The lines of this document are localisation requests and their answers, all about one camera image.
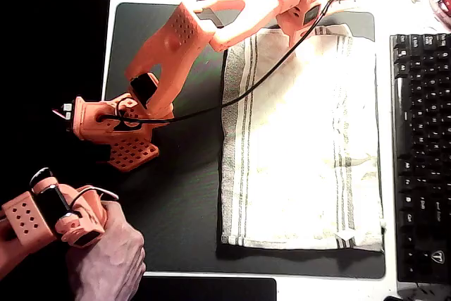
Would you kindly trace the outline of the person's right hand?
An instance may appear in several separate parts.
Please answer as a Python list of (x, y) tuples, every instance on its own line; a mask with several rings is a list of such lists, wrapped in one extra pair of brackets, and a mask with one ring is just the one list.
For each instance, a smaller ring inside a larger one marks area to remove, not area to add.
[(117, 202), (104, 202), (105, 234), (94, 245), (66, 253), (75, 300), (131, 300), (146, 271), (144, 237)]

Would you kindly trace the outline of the person's left hand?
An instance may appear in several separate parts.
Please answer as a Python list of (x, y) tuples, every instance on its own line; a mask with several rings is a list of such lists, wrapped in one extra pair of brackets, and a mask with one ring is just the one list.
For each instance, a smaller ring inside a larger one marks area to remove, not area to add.
[(10, 225), (6, 215), (1, 212), (1, 280), (3, 280), (30, 251), (23, 245)]

